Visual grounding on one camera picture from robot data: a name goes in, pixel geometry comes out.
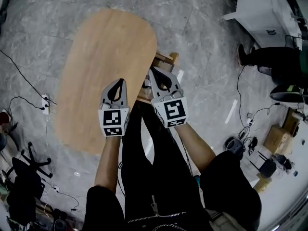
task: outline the leg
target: leg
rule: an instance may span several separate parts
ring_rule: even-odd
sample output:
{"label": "leg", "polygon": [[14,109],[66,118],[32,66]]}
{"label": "leg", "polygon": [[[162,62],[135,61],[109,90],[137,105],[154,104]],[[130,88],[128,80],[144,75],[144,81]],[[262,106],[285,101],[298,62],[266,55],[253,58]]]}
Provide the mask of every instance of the leg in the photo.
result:
{"label": "leg", "polygon": [[240,61],[243,65],[258,65],[270,68],[292,68],[299,62],[299,51],[288,47],[261,48],[245,54],[239,49]]}
{"label": "leg", "polygon": [[151,105],[140,104],[142,118],[154,143],[155,200],[160,215],[202,208],[198,184],[168,129]]}
{"label": "leg", "polygon": [[136,101],[123,138],[122,182],[126,194],[126,221],[152,216],[152,167],[141,143],[141,114]]}

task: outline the oval wooden table top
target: oval wooden table top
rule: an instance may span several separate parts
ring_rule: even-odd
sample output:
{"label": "oval wooden table top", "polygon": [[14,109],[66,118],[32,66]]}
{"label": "oval wooden table top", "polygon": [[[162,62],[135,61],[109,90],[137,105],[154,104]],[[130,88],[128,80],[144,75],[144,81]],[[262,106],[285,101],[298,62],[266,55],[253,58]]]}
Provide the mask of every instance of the oval wooden table top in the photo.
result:
{"label": "oval wooden table top", "polygon": [[105,143],[98,119],[102,91],[112,81],[125,79],[132,109],[156,48],[149,23],[131,13],[104,9],[83,22],[58,89],[55,133],[61,142],[101,153]]}

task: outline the person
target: person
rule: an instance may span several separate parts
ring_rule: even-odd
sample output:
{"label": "person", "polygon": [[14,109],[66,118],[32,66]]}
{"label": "person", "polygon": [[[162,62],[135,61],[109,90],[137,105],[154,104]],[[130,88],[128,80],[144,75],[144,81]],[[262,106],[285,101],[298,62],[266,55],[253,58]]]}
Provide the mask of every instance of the person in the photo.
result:
{"label": "person", "polygon": [[[153,164],[142,147],[141,118],[153,139]],[[175,129],[201,172],[207,209],[227,213],[233,223],[247,231],[256,230],[261,202],[243,175],[239,159],[229,151],[215,156],[189,124]],[[212,230],[198,183],[169,129],[163,127],[150,104],[135,102],[122,142],[125,218],[115,195],[120,137],[107,137],[95,186],[87,194],[83,231]]]}
{"label": "person", "polygon": [[300,51],[289,47],[269,47],[246,54],[243,44],[240,44],[237,53],[240,66],[257,65],[271,69],[268,75],[277,85],[307,87],[308,50],[305,48]]}

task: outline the electrical outlet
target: electrical outlet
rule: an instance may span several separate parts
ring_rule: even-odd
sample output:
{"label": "electrical outlet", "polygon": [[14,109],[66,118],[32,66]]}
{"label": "electrical outlet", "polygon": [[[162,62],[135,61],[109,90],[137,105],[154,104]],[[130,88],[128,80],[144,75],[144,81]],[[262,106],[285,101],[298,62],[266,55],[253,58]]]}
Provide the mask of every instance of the electrical outlet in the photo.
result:
{"label": "electrical outlet", "polygon": [[42,95],[42,107],[44,107],[45,109],[43,110],[43,114],[45,115],[49,115],[50,112],[50,107],[49,107],[49,102],[47,100],[45,100],[44,98],[49,99],[49,96],[47,94],[43,94]]}

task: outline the white desk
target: white desk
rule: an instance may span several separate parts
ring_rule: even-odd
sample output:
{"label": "white desk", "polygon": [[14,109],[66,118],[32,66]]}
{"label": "white desk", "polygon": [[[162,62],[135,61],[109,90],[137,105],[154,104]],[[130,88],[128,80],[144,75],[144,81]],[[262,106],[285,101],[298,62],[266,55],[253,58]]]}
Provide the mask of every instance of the white desk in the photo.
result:
{"label": "white desk", "polygon": [[[291,17],[287,0],[237,0],[236,12],[223,16],[236,19],[260,47],[284,47],[285,36],[301,37],[297,22]],[[302,49],[302,39],[296,39]]]}

